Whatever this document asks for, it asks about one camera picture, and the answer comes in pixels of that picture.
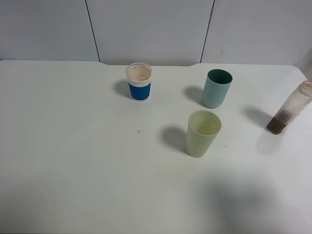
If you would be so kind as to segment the clear plastic drink bottle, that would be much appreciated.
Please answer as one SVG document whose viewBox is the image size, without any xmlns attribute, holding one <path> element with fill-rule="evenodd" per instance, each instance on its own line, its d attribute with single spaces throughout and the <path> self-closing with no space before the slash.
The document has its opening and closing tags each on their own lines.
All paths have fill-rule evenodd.
<svg viewBox="0 0 312 234">
<path fill-rule="evenodd" d="M 266 126 L 274 135 L 284 132 L 289 124 L 311 103 L 312 82 L 302 82 L 287 98 Z"/>
</svg>

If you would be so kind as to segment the blue sleeved paper cup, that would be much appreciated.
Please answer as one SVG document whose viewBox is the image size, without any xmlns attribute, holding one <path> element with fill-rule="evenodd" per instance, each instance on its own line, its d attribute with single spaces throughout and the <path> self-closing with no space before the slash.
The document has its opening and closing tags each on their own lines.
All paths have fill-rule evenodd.
<svg viewBox="0 0 312 234">
<path fill-rule="evenodd" d="M 147 100 L 151 90 L 151 67 L 145 63 L 132 63 L 126 68 L 126 77 L 131 97 L 135 101 Z"/>
</svg>

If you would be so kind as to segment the teal plastic cup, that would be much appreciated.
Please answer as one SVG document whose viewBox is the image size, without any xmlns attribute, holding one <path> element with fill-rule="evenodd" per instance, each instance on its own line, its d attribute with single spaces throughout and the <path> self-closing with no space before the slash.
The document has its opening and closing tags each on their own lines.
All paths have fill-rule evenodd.
<svg viewBox="0 0 312 234">
<path fill-rule="evenodd" d="M 202 94 L 202 102 L 208 108 L 219 107 L 233 81 L 232 75 L 221 69 L 213 69 L 207 73 L 207 78 Z"/>
</svg>

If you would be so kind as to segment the pale green plastic cup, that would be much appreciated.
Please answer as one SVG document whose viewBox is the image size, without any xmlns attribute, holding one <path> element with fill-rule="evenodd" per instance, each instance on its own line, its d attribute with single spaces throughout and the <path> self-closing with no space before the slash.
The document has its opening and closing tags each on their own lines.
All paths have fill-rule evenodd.
<svg viewBox="0 0 312 234">
<path fill-rule="evenodd" d="M 205 110 L 193 112 L 188 119 L 187 153 L 192 157 L 204 156 L 221 127 L 221 120 L 213 112 Z"/>
</svg>

